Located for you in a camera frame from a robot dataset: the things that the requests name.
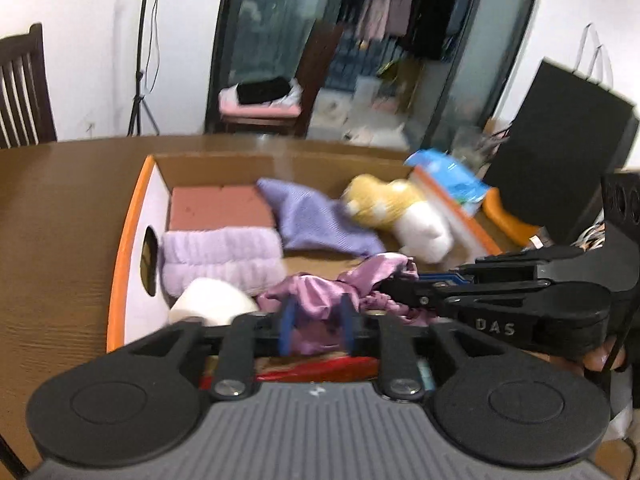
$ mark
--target folded black cloth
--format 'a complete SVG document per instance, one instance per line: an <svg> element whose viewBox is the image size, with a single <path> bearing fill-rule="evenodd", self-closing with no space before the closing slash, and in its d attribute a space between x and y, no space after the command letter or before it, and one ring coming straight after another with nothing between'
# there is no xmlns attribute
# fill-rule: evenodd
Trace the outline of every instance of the folded black cloth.
<svg viewBox="0 0 640 480"><path fill-rule="evenodd" d="M269 103L282 99L289 92L291 92L291 85L283 77L254 83L240 83L238 85L238 103L241 105Z"/></svg>

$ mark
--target person's hand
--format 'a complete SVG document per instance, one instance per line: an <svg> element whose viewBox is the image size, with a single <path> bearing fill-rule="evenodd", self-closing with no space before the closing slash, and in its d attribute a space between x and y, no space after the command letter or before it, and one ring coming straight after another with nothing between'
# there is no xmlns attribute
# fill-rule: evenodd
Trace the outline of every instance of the person's hand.
<svg viewBox="0 0 640 480"><path fill-rule="evenodd" d="M550 357L549 362L555 364L556 366L562 368L562 370L568 370L577 375L584 375L584 369L591 370L593 372L601 372L604 368L605 362L607 362L607 357L609 357L609 353L613 348L613 345L616 341L616 337L612 336L607 338L602 346L592 350L587 355L582 358L581 362L569 361L563 357ZM624 347L620 349L616 360L613 363L613 369L616 370L620 368L626 359L626 352Z"/></svg>

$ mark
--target tripod legs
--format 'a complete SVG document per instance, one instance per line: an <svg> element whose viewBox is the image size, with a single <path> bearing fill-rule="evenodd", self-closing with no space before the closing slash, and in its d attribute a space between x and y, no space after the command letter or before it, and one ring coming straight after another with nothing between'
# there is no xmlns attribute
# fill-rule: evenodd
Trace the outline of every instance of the tripod legs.
<svg viewBox="0 0 640 480"><path fill-rule="evenodd" d="M160 130L158 129L158 124L156 123L156 120L154 119L154 116L151 113L151 110L149 109L149 106L146 104L146 101L144 100L144 98L140 99L140 102L142 103L142 106L145 109L145 112L148 115L149 120L151 121L151 124L154 127L156 135L160 135ZM140 134L140 113L138 113L138 134Z"/></svg>
<svg viewBox="0 0 640 480"><path fill-rule="evenodd" d="M151 113L149 106L146 104L145 98L142 96L140 97L136 96L133 99L133 108L131 109L131 117L129 119L129 129L128 129L127 137L130 137L133 135L134 126L136 128L136 135L138 137L142 133L142 125L141 125L142 113L140 111L141 104L142 104L142 107L145 109L146 116L151 121L151 125L153 126L153 129L156 132L156 135L160 135L160 129L158 128L158 123L156 123L156 119Z"/></svg>

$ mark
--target screw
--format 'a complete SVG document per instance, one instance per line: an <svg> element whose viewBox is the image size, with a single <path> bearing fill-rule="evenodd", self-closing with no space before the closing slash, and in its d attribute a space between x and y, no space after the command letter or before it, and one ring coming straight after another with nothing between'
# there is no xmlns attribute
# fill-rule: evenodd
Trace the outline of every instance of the screw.
<svg viewBox="0 0 640 480"><path fill-rule="evenodd" d="M224 397L237 397L242 395L246 390L244 383L233 379L223 379L216 384L214 391Z"/></svg>
<svg viewBox="0 0 640 480"><path fill-rule="evenodd" d="M422 389L420 383L413 379L394 379L389 387L393 393L402 396L414 395Z"/></svg>

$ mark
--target glass door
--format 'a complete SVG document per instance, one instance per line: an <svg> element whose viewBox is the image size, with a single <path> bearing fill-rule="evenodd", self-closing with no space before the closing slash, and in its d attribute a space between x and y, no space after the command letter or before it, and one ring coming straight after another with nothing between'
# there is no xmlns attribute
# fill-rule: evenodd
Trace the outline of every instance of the glass door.
<svg viewBox="0 0 640 480"><path fill-rule="evenodd" d="M422 146L447 151L458 128L484 128L513 68L534 0L479 0L459 64L445 84Z"/></svg>
<svg viewBox="0 0 640 480"><path fill-rule="evenodd" d="M315 19L328 0L241 0L225 86L275 76L292 77Z"/></svg>

